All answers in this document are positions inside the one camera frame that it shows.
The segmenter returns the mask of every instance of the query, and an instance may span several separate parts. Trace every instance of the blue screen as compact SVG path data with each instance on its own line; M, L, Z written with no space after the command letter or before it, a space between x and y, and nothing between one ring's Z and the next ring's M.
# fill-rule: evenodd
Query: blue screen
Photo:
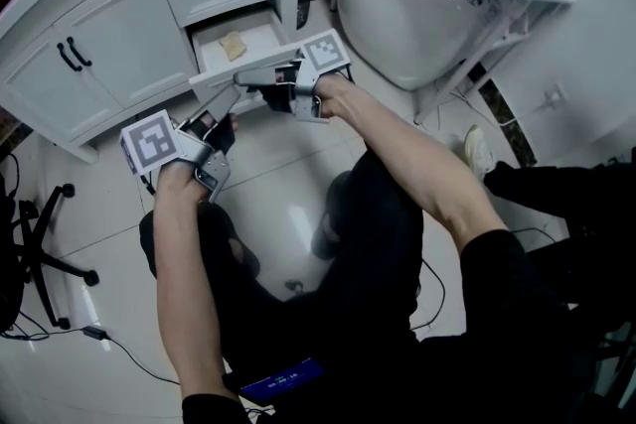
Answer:
M307 383L324 372L325 370L318 362L308 358L294 367L242 387L241 391L246 394L247 399L252 397L255 400L264 401Z

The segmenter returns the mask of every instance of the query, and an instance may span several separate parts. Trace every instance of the white sneaker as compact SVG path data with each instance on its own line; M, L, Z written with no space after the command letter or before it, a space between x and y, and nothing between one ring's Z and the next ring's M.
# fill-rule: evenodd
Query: white sneaker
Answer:
M468 130L464 141L464 155L466 163L480 181L495 169L495 158L488 149L484 131L479 126L473 125Z

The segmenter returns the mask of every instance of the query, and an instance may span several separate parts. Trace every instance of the open drawer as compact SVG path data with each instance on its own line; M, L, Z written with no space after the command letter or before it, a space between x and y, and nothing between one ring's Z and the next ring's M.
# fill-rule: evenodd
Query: open drawer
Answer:
M232 31L240 33L242 41L247 45L247 51L230 62L219 39ZM235 72L273 66L293 58L299 47L288 43L278 17L271 9L204 27L192 34L192 44L201 73L190 78L190 86L197 98L206 103L216 95L217 87L234 79ZM264 104L260 92L242 89L241 98L232 112L244 113Z

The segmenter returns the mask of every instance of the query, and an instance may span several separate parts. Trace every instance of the sponge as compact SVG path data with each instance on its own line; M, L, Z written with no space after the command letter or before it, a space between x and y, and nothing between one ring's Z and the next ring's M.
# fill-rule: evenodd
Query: sponge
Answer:
M247 51L247 45L242 41L240 33L237 31L230 32L226 36L220 38L219 43L226 51L230 62L235 61Z

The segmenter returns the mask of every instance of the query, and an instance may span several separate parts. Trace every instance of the black t-shirt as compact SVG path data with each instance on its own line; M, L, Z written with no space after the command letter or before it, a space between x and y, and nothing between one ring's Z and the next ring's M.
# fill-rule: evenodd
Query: black t-shirt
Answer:
M372 379L351 397L338 390L309 407L279 410L272 422L568 420L594 360L577 346L566 304L508 231L472 240L461 271L464 335L424 340L408 361L399 357L395 375ZM210 394L186 398L183 416L186 424L249 422L239 403Z

